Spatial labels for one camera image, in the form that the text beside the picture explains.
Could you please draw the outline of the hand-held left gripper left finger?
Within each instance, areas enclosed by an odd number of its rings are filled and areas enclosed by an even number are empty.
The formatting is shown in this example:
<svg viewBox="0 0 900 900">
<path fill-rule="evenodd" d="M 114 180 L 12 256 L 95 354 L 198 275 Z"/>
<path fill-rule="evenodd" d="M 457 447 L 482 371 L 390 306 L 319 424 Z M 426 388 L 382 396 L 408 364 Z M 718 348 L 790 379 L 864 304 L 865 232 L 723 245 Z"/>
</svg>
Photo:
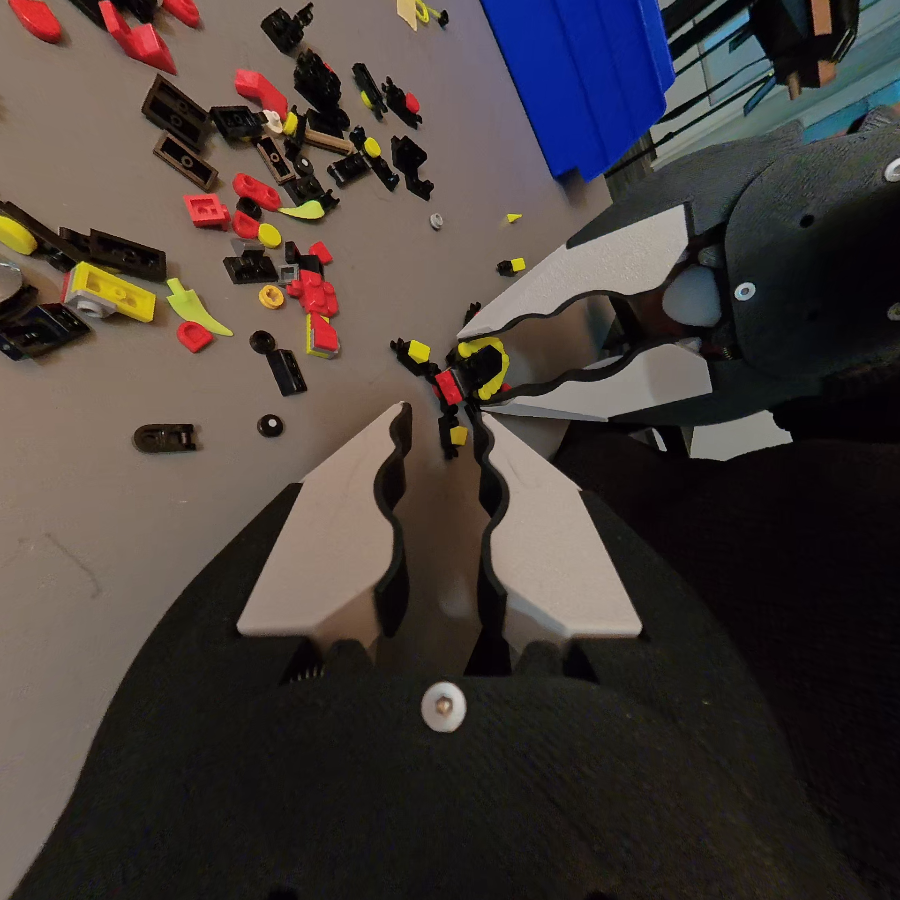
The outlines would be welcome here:
<svg viewBox="0 0 900 900">
<path fill-rule="evenodd" d="M 299 636 L 321 653 L 355 640 L 376 658 L 409 604 L 394 511 L 411 438 L 411 404 L 395 403 L 304 476 L 238 619 L 242 636 Z"/>
</svg>

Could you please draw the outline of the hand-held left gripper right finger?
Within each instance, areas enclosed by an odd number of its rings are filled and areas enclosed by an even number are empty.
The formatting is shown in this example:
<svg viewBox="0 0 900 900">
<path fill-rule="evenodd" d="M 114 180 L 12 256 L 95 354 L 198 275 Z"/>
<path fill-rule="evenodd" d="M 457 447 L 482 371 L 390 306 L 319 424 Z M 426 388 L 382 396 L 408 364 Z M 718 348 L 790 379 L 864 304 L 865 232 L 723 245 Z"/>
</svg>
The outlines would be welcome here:
<svg viewBox="0 0 900 900">
<path fill-rule="evenodd" d="M 632 639 L 643 624 L 578 485 L 488 413 L 473 422 L 480 540 L 477 604 L 490 639 Z"/>
</svg>

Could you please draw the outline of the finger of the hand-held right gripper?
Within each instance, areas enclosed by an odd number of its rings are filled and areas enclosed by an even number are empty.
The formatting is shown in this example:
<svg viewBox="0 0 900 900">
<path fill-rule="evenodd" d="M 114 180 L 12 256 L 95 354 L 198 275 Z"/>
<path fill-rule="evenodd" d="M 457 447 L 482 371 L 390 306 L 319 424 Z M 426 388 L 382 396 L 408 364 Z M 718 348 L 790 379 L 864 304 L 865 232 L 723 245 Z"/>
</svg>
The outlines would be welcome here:
<svg viewBox="0 0 900 900">
<path fill-rule="evenodd" d="M 560 246 L 481 308 L 459 339 L 500 334 L 518 321 L 551 318 L 591 293 L 631 296 L 659 287 L 689 243 L 684 205 L 573 247 Z"/>
<path fill-rule="evenodd" d="M 609 422 L 713 390 L 698 337 L 652 342 L 547 382 L 522 384 L 484 401 L 491 414 Z"/>
</svg>

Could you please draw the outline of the black yellow red lego model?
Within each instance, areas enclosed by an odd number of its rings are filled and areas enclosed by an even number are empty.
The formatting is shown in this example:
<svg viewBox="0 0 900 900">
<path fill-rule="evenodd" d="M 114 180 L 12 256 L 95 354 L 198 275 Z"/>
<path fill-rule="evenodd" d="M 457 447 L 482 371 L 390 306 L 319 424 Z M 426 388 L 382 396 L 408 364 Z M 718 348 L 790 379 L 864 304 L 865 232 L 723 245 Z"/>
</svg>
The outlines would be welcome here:
<svg viewBox="0 0 900 900">
<path fill-rule="evenodd" d="M 441 411 L 437 424 L 444 459 L 455 459 L 469 433 L 459 420 L 460 408 L 487 402 L 510 389 L 505 346 L 498 337 L 461 341 L 447 354 L 443 367 L 431 359 L 430 348 L 417 340 L 398 338 L 390 349 L 402 366 L 431 386 Z"/>
</svg>

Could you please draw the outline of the black rectangular lego plate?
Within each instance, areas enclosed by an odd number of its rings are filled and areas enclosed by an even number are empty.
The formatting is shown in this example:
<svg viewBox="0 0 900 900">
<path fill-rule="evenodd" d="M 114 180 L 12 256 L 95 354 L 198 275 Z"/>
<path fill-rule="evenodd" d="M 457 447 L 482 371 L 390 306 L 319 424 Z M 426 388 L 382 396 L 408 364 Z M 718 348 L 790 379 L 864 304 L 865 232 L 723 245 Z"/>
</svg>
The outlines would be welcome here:
<svg viewBox="0 0 900 900">
<path fill-rule="evenodd" d="M 290 397 L 308 390 L 292 351 L 278 348 L 267 353 L 265 358 L 282 396 Z"/>
</svg>

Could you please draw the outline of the black oval-hole lego plate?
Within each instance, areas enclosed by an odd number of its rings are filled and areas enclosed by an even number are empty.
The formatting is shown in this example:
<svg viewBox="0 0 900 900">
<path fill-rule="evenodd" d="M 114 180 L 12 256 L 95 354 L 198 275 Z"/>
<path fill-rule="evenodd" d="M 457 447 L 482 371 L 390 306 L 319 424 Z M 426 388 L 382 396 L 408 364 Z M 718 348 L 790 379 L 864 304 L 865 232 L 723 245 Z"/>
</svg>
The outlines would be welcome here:
<svg viewBox="0 0 900 900">
<path fill-rule="evenodd" d="M 179 454 L 197 450 L 195 426 L 181 424 L 146 424 L 138 427 L 133 436 L 135 448 L 144 454 Z"/>
</svg>

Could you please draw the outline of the yellow grey red lego stack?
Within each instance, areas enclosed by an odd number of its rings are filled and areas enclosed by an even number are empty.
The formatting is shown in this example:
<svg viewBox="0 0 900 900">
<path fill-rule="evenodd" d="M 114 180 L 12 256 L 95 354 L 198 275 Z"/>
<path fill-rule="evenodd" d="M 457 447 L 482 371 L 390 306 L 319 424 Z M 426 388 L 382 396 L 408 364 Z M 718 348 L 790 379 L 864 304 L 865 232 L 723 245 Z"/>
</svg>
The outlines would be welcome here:
<svg viewBox="0 0 900 900">
<path fill-rule="evenodd" d="M 305 352 L 320 358 L 333 359 L 340 352 L 340 343 L 330 318 L 318 312 L 306 314 Z"/>
</svg>

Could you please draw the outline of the red lego plate cluster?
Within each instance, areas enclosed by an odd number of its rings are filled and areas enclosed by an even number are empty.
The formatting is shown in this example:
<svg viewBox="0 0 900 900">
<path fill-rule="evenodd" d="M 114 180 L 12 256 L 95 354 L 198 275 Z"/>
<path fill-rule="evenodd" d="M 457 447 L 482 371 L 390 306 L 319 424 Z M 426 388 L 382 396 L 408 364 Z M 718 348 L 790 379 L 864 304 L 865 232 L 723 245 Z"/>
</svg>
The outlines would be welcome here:
<svg viewBox="0 0 900 900">
<path fill-rule="evenodd" d="M 298 299 L 305 313 L 316 313 L 332 318 L 339 312 L 339 304 L 334 287 L 318 271 L 299 270 L 298 276 L 288 282 L 286 293 Z"/>
</svg>

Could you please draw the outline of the neon green lego claw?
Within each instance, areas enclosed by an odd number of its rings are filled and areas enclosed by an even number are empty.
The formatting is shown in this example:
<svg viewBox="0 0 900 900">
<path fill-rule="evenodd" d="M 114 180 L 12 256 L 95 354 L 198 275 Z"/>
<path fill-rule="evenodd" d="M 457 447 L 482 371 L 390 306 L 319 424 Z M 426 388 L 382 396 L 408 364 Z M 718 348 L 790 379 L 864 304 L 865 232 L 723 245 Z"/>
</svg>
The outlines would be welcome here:
<svg viewBox="0 0 900 900">
<path fill-rule="evenodd" d="M 195 322 L 215 336 L 233 337 L 230 329 L 209 314 L 196 291 L 186 289 L 177 278 L 168 279 L 166 286 L 169 289 L 167 302 L 183 321 Z"/>
</svg>

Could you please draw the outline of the pile of loose lego pieces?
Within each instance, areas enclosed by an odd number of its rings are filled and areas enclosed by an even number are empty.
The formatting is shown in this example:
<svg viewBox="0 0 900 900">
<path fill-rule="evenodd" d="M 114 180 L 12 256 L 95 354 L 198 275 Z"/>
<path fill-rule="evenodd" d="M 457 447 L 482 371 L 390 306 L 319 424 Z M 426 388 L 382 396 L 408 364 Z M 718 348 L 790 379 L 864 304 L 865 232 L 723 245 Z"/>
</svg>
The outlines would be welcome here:
<svg viewBox="0 0 900 900">
<path fill-rule="evenodd" d="M 176 67 L 152 22 L 156 5 L 75 4 L 93 16 L 130 59 L 157 71 L 141 106 L 142 115 L 161 131 L 153 155 L 200 190 L 184 196 L 197 228 L 233 231 L 237 253 L 223 263 L 234 285 L 275 285 L 283 292 L 299 270 L 322 275 L 323 267 L 331 262 L 331 254 L 321 242 L 312 245 L 307 254 L 287 242 L 287 265 L 282 268 L 275 267 L 265 253 L 282 244 L 280 232 L 262 219 L 265 211 L 316 221 L 339 204 L 331 189 L 322 188 L 303 155 L 307 145 L 338 154 L 327 168 L 337 187 L 374 172 L 393 191 L 403 175 L 412 194 L 430 199 L 434 185 L 420 177 L 426 152 L 409 137 L 392 137 L 392 163 L 388 163 L 374 137 L 362 127 L 350 129 L 338 103 L 338 75 L 314 51 L 300 53 L 294 72 L 297 90 L 313 105 L 305 115 L 295 106 L 288 107 L 285 96 L 266 77 L 247 69 L 237 70 L 235 88 L 259 105 L 259 111 L 244 105 L 206 110 L 165 77 L 176 75 Z M 226 141 L 254 146 L 276 183 L 270 186 L 249 174 L 236 174 L 234 214 L 213 192 L 219 173 L 203 157 L 212 127 Z M 27 283 L 17 264 L 2 259 L 2 354 L 15 362 L 82 338 L 91 332 L 90 321 L 121 315 L 150 323 L 156 295 L 133 284 L 129 277 L 165 286 L 170 279 L 166 255 L 160 249 L 96 229 L 88 234 L 65 228 L 53 231 L 7 199 L 2 200 L 2 246 L 19 255 L 36 255 L 63 275 L 60 301 L 38 303 L 35 285 Z"/>
</svg>

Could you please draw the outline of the blue plastic bin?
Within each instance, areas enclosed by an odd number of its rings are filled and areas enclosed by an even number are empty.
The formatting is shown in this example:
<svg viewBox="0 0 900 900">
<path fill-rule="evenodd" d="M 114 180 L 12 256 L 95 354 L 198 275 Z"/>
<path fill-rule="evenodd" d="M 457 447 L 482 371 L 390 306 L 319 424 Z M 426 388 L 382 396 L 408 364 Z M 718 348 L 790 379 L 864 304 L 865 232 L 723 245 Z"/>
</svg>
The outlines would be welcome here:
<svg viewBox="0 0 900 900">
<path fill-rule="evenodd" d="M 550 174 L 605 174 L 666 112 L 656 1 L 482 1 Z"/>
</svg>

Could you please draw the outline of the black brown background furniture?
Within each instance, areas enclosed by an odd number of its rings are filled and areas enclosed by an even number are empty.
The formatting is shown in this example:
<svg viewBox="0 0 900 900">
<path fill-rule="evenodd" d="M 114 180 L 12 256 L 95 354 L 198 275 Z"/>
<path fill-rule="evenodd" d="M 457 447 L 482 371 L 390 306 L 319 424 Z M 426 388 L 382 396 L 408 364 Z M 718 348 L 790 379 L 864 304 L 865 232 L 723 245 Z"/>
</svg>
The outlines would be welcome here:
<svg viewBox="0 0 900 900">
<path fill-rule="evenodd" d="M 750 30 L 790 99 L 831 83 L 857 37 L 859 1 L 756 1 Z"/>
</svg>

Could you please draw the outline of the person's black knit sweater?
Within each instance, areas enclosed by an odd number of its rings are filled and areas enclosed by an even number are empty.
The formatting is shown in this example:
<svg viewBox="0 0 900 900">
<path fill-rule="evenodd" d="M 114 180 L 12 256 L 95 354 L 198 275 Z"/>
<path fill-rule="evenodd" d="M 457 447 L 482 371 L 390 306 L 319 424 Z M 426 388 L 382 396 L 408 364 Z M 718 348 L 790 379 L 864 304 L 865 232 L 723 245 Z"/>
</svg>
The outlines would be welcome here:
<svg viewBox="0 0 900 900">
<path fill-rule="evenodd" d="M 898 382 L 773 417 L 789 443 L 726 460 L 574 423 L 555 464 L 723 623 L 839 849 L 898 898 Z"/>
</svg>

